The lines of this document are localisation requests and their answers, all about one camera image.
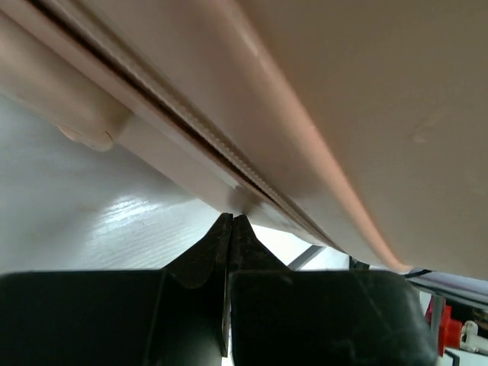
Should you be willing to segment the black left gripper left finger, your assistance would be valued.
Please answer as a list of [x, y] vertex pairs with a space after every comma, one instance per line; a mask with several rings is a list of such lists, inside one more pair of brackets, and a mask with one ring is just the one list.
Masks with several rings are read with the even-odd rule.
[[3, 365], [219, 365], [228, 353], [220, 215], [156, 270], [27, 271], [1, 277]]

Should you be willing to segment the pink hard-shell suitcase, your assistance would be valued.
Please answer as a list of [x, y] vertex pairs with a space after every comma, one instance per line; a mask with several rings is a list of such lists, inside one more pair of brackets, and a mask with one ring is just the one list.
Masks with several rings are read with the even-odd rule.
[[487, 3], [1, 3], [3, 271], [154, 267], [220, 212], [486, 279]]

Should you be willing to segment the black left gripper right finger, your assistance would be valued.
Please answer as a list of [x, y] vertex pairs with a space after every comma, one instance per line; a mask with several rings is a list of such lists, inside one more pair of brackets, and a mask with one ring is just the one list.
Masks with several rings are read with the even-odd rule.
[[245, 216], [230, 240], [237, 365], [434, 365], [437, 349], [413, 286], [389, 271], [293, 271]]

